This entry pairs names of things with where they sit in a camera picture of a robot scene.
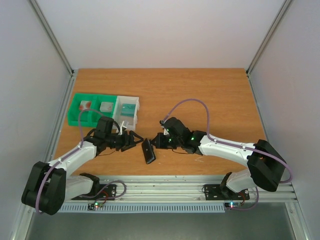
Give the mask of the black leather card holder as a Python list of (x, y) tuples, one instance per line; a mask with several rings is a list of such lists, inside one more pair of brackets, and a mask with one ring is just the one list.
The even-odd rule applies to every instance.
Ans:
[(146, 138), (142, 142), (141, 147), (142, 147), (144, 160), (147, 165), (151, 164), (153, 161), (156, 160), (156, 155), (155, 155), (153, 146), (151, 144), (151, 141), (149, 139)]

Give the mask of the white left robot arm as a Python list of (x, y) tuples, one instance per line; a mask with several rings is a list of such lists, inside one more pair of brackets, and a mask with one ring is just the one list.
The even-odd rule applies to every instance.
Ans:
[(132, 130), (120, 127), (110, 117), (102, 116), (95, 128), (64, 155), (49, 162), (36, 162), (24, 187), (21, 202), (37, 213), (56, 214), (63, 203), (74, 198), (96, 199), (103, 188), (100, 179), (89, 173), (71, 175), (106, 149), (124, 152), (143, 142)]

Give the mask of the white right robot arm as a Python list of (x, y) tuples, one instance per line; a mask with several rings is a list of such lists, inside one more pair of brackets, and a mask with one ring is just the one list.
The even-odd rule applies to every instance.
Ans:
[(285, 171), (285, 160), (272, 147), (260, 139), (257, 143), (243, 143), (215, 137), (200, 130), (189, 130), (179, 119), (171, 117), (161, 121), (163, 132), (151, 141), (157, 149), (181, 148), (187, 154), (214, 156), (244, 166), (239, 172), (227, 173), (219, 185), (223, 199), (259, 187), (275, 192)]

